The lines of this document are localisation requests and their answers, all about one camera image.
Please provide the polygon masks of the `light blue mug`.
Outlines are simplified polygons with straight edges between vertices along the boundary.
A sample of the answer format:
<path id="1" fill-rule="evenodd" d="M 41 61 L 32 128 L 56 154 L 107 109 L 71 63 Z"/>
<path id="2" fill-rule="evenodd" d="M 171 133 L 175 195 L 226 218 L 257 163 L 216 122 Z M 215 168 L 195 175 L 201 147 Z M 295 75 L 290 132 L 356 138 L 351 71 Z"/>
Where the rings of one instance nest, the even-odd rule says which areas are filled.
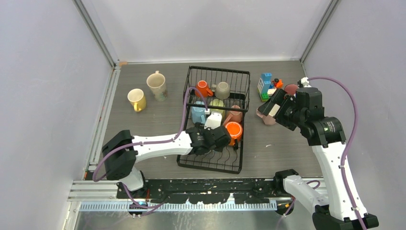
<path id="1" fill-rule="evenodd" d="M 191 107 L 191 118 L 194 124 L 201 123 L 204 124 L 206 122 L 206 114 L 205 114 L 205 107 Z"/>

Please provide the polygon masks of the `orange mug front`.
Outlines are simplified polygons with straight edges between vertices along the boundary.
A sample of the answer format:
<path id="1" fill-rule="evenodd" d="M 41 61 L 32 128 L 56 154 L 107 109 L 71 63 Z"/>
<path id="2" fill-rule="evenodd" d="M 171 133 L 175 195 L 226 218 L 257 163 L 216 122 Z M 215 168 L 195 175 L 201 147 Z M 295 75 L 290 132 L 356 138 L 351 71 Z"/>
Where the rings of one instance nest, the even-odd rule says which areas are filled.
<path id="1" fill-rule="evenodd" d="M 230 134 L 231 140 L 229 145 L 234 146 L 236 143 L 239 143 L 242 138 L 243 128 L 238 122 L 228 122 L 225 125 L 225 128 Z"/>

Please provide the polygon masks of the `cream floral tall mug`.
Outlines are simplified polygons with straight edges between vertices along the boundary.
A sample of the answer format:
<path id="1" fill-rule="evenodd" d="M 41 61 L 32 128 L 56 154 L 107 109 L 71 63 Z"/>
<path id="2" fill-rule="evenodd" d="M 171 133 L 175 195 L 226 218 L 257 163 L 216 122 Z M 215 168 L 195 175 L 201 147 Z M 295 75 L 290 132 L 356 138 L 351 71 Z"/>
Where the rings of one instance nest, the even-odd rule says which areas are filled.
<path id="1" fill-rule="evenodd" d="M 167 99 L 166 79 L 158 70 L 147 77 L 146 83 L 157 101 L 162 102 Z"/>

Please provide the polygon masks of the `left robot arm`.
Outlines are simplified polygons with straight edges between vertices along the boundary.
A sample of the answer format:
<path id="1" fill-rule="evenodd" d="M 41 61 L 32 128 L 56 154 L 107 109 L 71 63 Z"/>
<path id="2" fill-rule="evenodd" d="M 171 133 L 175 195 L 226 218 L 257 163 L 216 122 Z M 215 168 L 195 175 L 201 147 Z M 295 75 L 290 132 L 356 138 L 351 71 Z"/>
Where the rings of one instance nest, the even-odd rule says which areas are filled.
<path id="1" fill-rule="evenodd" d="M 178 134 L 152 137 L 132 136 L 129 130 L 123 130 L 102 148 L 104 177 L 120 181 L 133 197 L 142 198 L 147 186 L 136 163 L 166 155 L 205 155 L 222 150 L 230 142 L 224 126 L 212 129 L 200 124 Z"/>

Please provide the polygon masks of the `pink round mug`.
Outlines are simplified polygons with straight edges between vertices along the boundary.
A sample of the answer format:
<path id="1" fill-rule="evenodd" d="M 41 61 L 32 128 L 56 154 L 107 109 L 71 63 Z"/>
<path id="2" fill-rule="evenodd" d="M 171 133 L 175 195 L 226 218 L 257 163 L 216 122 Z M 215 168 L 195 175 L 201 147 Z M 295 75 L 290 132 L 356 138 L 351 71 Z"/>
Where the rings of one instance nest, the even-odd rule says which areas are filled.
<path id="1" fill-rule="evenodd" d="M 286 92 L 286 96 L 293 96 L 295 97 L 296 90 L 299 87 L 296 84 L 288 84 L 284 87 L 284 91 Z"/>

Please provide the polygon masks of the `pink faceted mug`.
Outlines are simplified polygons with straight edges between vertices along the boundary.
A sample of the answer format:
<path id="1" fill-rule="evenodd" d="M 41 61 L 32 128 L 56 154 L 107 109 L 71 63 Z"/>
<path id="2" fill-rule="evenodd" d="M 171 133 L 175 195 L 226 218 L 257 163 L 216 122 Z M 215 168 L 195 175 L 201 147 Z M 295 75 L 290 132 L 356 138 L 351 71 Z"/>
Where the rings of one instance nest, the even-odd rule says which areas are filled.
<path id="1" fill-rule="evenodd" d="M 276 124 L 276 120 L 272 116 L 264 115 L 258 109 L 256 110 L 256 115 L 260 117 L 263 123 L 267 126 L 272 126 Z"/>

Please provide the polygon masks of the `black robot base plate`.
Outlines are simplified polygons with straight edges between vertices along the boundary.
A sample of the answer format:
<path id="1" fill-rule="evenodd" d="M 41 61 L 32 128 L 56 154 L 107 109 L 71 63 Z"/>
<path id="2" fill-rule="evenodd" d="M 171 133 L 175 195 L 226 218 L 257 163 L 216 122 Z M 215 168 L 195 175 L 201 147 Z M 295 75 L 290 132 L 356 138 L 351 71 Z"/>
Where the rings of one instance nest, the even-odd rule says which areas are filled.
<path id="1" fill-rule="evenodd" d="M 266 178 L 150 179 L 130 194 L 134 200 L 156 204 L 224 204 L 230 198 L 237 204 L 265 204 L 270 199 L 293 199 Z"/>

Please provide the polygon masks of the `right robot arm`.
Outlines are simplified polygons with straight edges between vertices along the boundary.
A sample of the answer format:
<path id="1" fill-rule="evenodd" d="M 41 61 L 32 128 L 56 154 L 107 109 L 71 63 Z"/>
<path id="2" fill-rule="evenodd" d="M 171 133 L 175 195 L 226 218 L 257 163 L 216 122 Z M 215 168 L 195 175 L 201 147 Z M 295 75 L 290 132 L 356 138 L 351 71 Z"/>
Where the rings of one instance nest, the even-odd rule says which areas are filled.
<path id="1" fill-rule="evenodd" d="M 358 196 L 345 149 L 349 145 L 341 122 L 324 115 L 322 93 L 313 87 L 295 94 L 277 89 L 258 111 L 272 116 L 289 130 L 300 129 L 320 165 L 327 195 L 308 185 L 297 171 L 275 173 L 273 190 L 278 196 L 292 195 L 311 214 L 317 230 L 367 230 L 379 226 Z"/>

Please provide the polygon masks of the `yellow mug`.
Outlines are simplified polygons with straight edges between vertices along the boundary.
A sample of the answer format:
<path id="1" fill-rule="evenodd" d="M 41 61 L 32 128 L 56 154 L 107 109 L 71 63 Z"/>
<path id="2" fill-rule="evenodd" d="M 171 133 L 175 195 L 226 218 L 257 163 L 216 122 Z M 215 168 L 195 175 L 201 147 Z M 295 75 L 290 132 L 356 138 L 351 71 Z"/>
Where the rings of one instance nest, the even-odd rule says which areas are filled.
<path id="1" fill-rule="evenodd" d="M 145 97 L 145 94 L 143 90 L 141 89 L 132 89 L 128 94 L 127 94 L 127 99 L 133 106 L 133 109 L 136 112 L 141 112 L 144 110 L 147 106 L 147 100 Z"/>

